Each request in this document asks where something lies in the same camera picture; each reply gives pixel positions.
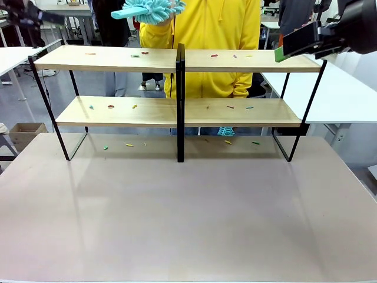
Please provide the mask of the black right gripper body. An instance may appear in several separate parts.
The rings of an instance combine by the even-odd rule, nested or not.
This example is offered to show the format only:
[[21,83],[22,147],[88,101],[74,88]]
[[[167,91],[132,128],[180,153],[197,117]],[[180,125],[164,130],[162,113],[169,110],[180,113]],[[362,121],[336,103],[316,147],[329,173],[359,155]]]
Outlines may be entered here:
[[338,1],[340,19],[324,27],[323,44],[348,46],[358,54],[376,51],[376,1]]

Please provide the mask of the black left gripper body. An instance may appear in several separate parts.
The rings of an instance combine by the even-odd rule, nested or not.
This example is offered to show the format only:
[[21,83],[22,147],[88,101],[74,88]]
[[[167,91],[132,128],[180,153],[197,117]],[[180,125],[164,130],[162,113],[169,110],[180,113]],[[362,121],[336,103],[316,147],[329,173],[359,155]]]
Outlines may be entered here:
[[41,10],[32,1],[1,0],[1,10],[7,12],[6,20],[22,27],[40,27]]

